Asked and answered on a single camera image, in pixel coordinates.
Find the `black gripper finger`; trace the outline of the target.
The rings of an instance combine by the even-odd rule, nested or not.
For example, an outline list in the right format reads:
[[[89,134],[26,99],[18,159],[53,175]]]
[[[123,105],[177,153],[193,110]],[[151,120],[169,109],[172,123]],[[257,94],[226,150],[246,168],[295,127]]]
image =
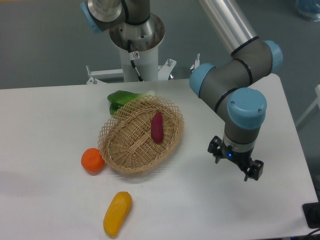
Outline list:
[[[218,136],[215,136],[209,142],[207,151],[214,156],[216,164],[218,164],[219,161],[224,158],[222,148],[223,141]]]
[[[248,179],[253,179],[258,181],[261,177],[264,169],[264,162],[261,160],[250,160],[248,168],[245,170],[244,181],[246,182]]]

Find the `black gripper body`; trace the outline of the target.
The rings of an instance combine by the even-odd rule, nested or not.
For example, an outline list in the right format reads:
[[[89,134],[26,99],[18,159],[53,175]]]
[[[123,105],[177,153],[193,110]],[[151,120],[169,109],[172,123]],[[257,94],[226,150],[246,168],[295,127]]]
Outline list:
[[[240,144],[230,139],[222,140],[223,158],[235,163],[241,171],[247,172],[251,164],[251,154],[253,151],[253,142],[248,144]]]

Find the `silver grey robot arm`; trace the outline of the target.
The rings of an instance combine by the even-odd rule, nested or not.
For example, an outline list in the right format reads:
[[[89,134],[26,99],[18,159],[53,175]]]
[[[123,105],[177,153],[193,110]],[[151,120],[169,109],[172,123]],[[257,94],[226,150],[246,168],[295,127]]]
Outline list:
[[[260,128],[265,120],[265,96],[251,85],[277,71],[283,62],[280,47],[260,40],[234,0],[202,0],[200,5],[228,50],[231,61],[221,67],[194,66],[189,86],[225,123],[222,138],[215,136],[208,151],[216,161],[236,164],[246,179],[258,180],[264,164],[253,160]],[[96,32],[109,32],[118,47],[126,82],[156,81],[158,57],[145,55],[161,44],[162,20],[150,10],[148,0],[85,0],[80,8]]]

